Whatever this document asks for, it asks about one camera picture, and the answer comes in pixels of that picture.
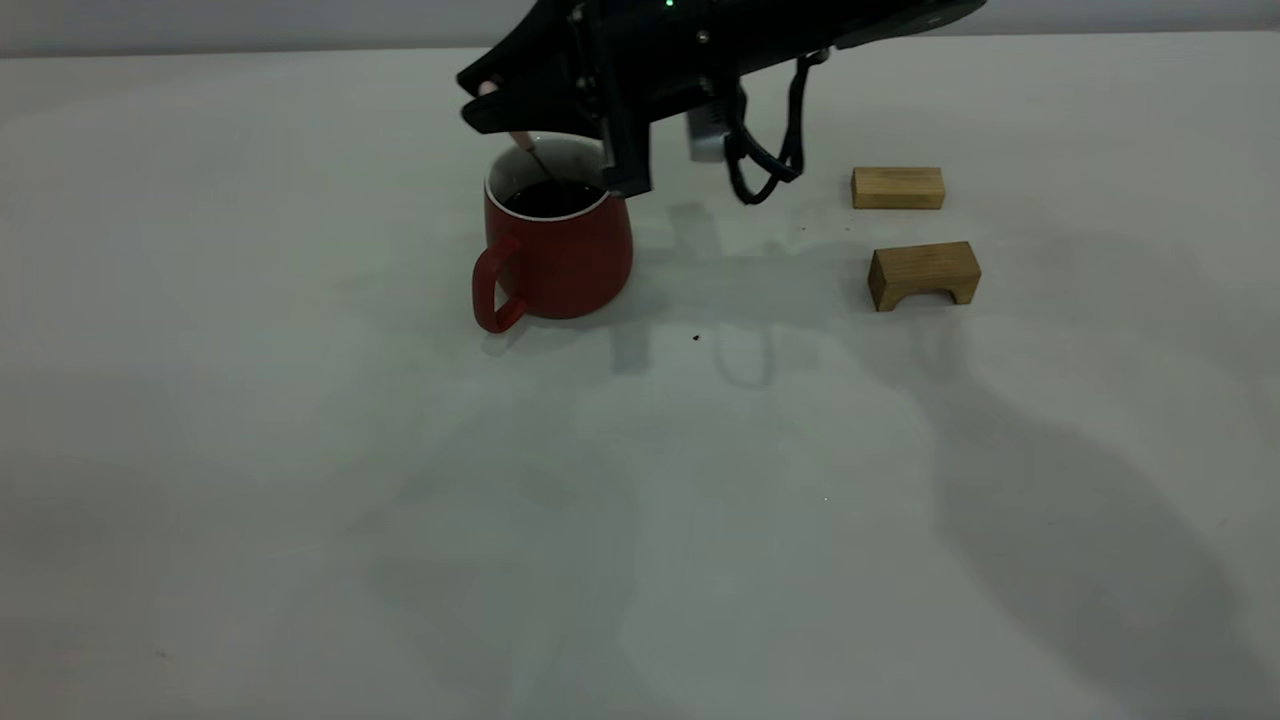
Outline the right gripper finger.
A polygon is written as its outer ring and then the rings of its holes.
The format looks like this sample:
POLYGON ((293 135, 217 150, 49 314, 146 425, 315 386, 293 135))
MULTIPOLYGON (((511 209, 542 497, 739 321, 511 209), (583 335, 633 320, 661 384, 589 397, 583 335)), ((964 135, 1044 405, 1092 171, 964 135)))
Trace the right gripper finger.
POLYGON ((593 42, 600 9, 599 1, 535 1, 506 37, 457 73, 458 86, 475 97, 493 82, 599 102, 593 42))
POLYGON ((461 115, 480 135, 552 132, 603 138, 598 119, 570 97, 486 95, 467 102, 461 115))

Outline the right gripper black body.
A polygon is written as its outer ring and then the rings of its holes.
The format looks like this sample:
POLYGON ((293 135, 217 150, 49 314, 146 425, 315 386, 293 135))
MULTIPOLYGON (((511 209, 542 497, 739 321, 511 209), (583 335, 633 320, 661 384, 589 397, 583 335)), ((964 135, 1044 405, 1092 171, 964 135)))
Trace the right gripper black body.
POLYGON ((809 74, 829 58, 817 35, 786 31, 765 3, 599 1, 593 50, 602 100, 588 102, 605 147, 603 178, 630 199, 652 190, 650 127, 708 108, 739 199, 768 199, 805 169, 803 109, 809 74), (767 151, 750 133, 741 78, 792 61, 783 141, 767 151))

